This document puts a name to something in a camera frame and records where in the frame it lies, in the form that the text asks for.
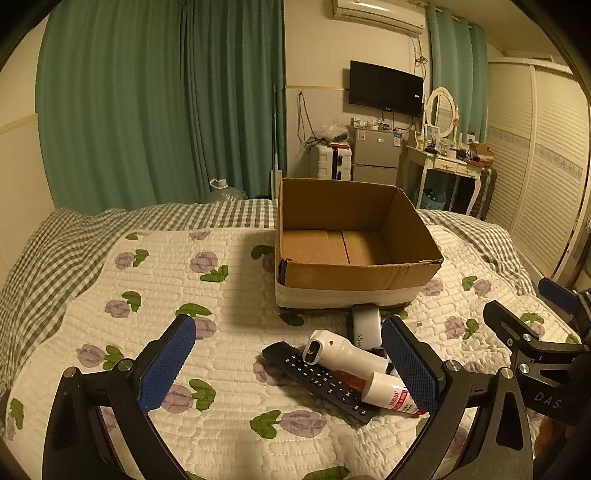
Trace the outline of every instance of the air conditioner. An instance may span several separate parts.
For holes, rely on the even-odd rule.
[[[333,16],[416,37],[425,29],[422,13],[379,0],[333,0]]]

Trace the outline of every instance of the television screen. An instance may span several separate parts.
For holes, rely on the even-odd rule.
[[[420,117],[423,78],[372,63],[351,60],[349,103]]]

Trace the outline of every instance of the blue basket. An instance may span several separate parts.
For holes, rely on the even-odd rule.
[[[418,197],[418,189],[414,191],[414,204],[417,204],[417,197]],[[447,201],[447,197],[445,193],[443,193],[443,201],[437,202],[435,200],[431,200],[427,195],[423,193],[423,198],[421,199],[421,206],[423,210],[443,210],[445,208],[445,203]]]

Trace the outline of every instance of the open cardboard box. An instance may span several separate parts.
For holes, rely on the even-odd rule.
[[[402,190],[357,181],[282,180],[275,249],[279,306],[405,305],[442,262]]]

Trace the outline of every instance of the gray checkered sheet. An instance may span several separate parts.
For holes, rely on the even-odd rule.
[[[518,294],[533,293],[507,231],[450,212],[420,211],[428,225],[442,225],[468,241]],[[82,215],[53,212],[29,239],[0,293],[0,434],[10,389],[33,350],[54,335],[68,304],[98,278],[112,245],[134,229],[192,230],[216,227],[275,228],[270,200],[205,205],[168,204],[132,212]]]

